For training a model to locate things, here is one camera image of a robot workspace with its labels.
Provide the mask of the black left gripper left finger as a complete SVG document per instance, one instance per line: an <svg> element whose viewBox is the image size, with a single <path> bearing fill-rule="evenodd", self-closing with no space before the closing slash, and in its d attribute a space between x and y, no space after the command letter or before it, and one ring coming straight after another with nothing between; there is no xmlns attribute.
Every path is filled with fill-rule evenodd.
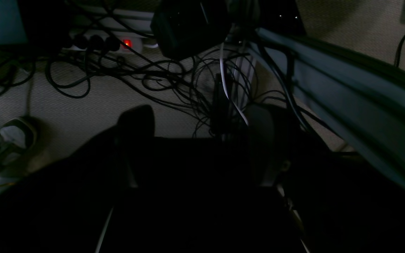
<svg viewBox="0 0 405 253"><path fill-rule="evenodd" d="M155 135L155 117L150 105L140 105L123 112L117 122L119 165L128 188L138 188L138 166L145 160L147 147Z"/></svg>

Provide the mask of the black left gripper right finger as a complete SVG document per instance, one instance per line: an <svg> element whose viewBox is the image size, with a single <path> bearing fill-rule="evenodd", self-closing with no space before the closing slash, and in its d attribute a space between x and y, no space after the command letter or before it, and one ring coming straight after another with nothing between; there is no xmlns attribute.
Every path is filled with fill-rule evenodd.
<svg viewBox="0 0 405 253"><path fill-rule="evenodd" d="M275 186L287 167L287 112L274 105L249 106L249 154L254 183Z"/></svg>

